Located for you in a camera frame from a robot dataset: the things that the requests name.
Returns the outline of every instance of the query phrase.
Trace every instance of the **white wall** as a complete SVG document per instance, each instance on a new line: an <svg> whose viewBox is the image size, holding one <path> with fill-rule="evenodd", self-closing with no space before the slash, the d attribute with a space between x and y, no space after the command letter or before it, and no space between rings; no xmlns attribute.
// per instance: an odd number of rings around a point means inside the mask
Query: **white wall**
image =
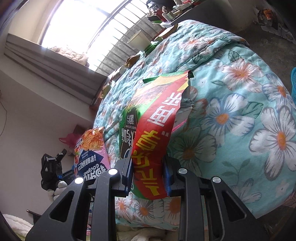
<svg viewBox="0 0 296 241"><path fill-rule="evenodd" d="M253 7L258 0L215 0L231 23L231 31L243 30L252 24L254 18Z"/></svg>
<svg viewBox="0 0 296 241"><path fill-rule="evenodd" d="M0 71L64 110L89 122L94 121L95 113L89 110L87 103L40 78L6 56L0 57Z"/></svg>
<svg viewBox="0 0 296 241"><path fill-rule="evenodd" d="M76 124L88 128L91 123L42 98L0 71L1 102L7 109L7 122L0 137L0 210L3 213L33 219L26 209L42 214L50 202L41 188L41 157L56 155L66 145L66 137ZM5 111L0 106L0 133ZM73 165L65 157L63 170Z"/></svg>
<svg viewBox="0 0 296 241"><path fill-rule="evenodd" d="M29 0L15 15L9 33L39 43L51 12L60 0Z"/></svg>

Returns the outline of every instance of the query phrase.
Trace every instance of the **snack bag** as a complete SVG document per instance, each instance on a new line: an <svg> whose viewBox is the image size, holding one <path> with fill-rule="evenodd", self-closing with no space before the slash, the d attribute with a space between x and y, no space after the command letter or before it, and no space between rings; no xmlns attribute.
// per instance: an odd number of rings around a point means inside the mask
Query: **snack bag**
<svg viewBox="0 0 296 241"><path fill-rule="evenodd" d="M188 118L191 71L143 80L120 116L120 157L131 151L134 165L132 192L145 199L167 196L163 183L162 157L171 132Z"/></svg>
<svg viewBox="0 0 296 241"><path fill-rule="evenodd" d="M91 180L110 169L104 144L104 127L86 131L75 146L74 173Z"/></svg>

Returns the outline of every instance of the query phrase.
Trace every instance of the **floral comforter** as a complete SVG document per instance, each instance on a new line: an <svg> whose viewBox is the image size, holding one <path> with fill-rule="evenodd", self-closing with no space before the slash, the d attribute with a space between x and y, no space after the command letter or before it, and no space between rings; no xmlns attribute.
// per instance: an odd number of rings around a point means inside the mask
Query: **floral comforter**
<svg viewBox="0 0 296 241"><path fill-rule="evenodd" d="M175 131L170 156L204 178L220 176L260 217L296 203L296 107L281 80L241 37L187 20L112 85L94 127L104 126L111 166L119 158L119 117L143 79L192 70L187 123ZM116 198L116 221L177 229L180 199Z"/></svg>

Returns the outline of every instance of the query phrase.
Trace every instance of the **potato chip bag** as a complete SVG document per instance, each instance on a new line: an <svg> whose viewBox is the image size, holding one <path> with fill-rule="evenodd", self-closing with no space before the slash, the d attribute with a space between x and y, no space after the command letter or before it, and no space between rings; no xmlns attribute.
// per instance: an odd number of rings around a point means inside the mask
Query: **potato chip bag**
<svg viewBox="0 0 296 241"><path fill-rule="evenodd" d="M74 173L91 180L110 169L105 148L104 127L86 131L75 146Z"/></svg>

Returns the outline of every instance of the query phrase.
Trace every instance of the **window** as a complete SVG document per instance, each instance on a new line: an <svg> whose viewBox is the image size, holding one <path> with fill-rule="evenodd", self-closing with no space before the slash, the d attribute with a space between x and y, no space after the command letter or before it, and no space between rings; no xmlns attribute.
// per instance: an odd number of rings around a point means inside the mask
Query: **window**
<svg viewBox="0 0 296 241"><path fill-rule="evenodd" d="M64 0L52 17L41 45L87 52L89 68L109 75L137 53L127 45L138 30L152 39L160 32L145 17L147 0Z"/></svg>

